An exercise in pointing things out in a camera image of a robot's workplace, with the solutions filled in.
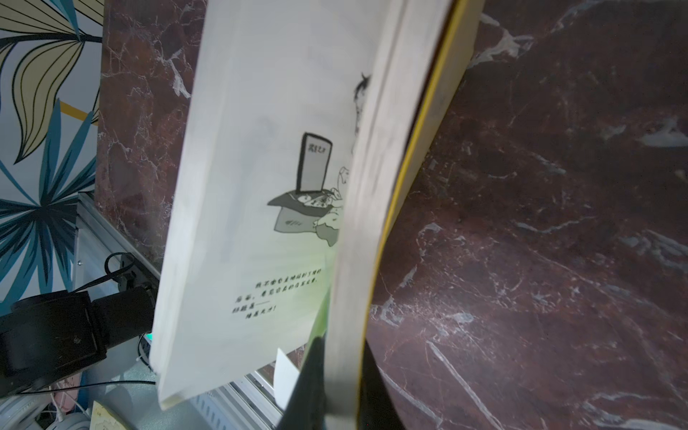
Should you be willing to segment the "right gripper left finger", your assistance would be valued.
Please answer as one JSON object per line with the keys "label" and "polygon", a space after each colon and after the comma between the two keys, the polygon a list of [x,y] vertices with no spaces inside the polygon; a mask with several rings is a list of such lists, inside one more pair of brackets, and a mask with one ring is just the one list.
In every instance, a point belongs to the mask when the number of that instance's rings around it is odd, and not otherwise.
{"label": "right gripper left finger", "polygon": [[324,347],[323,337],[313,340],[277,430],[325,428]]}

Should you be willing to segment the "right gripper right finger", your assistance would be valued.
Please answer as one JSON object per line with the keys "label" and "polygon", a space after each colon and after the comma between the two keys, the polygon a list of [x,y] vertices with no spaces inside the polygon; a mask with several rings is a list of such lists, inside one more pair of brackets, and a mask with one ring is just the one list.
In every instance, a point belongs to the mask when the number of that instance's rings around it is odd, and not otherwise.
{"label": "right gripper right finger", "polygon": [[373,352],[365,343],[359,401],[359,429],[403,430],[401,419],[392,403]]}

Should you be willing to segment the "yellow cover book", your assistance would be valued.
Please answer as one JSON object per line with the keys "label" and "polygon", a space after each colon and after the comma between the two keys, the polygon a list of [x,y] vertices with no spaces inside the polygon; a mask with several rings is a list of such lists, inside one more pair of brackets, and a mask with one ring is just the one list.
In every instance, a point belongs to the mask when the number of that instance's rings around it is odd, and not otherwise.
{"label": "yellow cover book", "polygon": [[326,384],[357,413],[389,218],[472,56],[480,1],[211,1],[161,269],[158,394],[218,329],[260,369],[325,318]]}

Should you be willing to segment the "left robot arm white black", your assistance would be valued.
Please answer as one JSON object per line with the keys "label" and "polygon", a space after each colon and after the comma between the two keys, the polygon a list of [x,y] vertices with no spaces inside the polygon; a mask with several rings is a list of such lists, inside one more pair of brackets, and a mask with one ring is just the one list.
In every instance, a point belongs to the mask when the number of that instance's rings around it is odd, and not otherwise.
{"label": "left robot arm white black", "polygon": [[1,317],[1,396],[38,391],[100,363],[152,330],[146,288],[91,299],[87,291],[29,297]]}

